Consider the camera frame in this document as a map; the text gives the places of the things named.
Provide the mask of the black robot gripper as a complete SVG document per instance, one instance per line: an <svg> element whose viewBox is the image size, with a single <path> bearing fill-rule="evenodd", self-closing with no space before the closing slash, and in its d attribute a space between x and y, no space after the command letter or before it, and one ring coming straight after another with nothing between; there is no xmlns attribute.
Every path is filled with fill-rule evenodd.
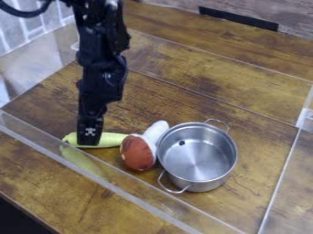
<svg viewBox="0 0 313 234"><path fill-rule="evenodd" d="M78 82L78 144L96 146L100 141L107 105L122 99L127 60L122 55L92 61L78 53L83 77Z"/></svg>

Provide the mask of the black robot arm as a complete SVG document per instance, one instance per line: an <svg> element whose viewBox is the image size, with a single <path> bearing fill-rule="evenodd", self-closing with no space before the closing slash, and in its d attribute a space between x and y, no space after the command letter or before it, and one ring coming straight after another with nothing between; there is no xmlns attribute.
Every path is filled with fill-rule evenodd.
<svg viewBox="0 0 313 234"><path fill-rule="evenodd" d="M107 105L122 99L127 79L130 35L123 23L122 0L64 0L78 27L78 144L100 141Z"/></svg>

